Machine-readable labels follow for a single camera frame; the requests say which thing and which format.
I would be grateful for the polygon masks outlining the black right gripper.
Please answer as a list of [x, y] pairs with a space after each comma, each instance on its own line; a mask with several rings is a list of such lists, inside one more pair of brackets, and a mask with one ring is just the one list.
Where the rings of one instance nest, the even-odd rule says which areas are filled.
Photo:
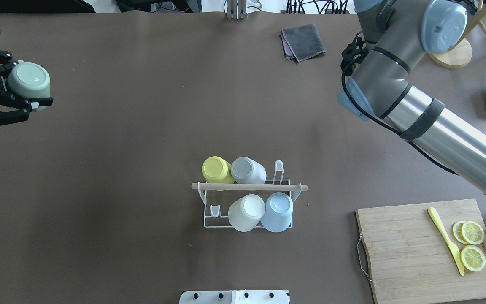
[[370, 50], [362, 32], [358, 32], [352, 42], [341, 52], [343, 60], [341, 61], [341, 71], [344, 76], [351, 76], [357, 64], [361, 64], [367, 57]]

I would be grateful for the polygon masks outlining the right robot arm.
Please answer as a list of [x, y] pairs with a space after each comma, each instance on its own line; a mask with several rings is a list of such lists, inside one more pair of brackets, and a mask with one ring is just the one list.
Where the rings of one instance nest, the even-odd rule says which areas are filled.
[[467, 10], [448, 0], [355, 0], [368, 54], [343, 68], [339, 103], [420, 148], [486, 195], [486, 135], [408, 81], [461, 38]]

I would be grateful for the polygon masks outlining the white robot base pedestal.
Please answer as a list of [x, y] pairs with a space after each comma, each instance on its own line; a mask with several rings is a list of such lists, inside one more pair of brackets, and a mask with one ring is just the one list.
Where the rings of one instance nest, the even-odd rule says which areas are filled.
[[290, 304], [289, 291], [265, 290], [207, 290], [186, 291], [180, 304]]

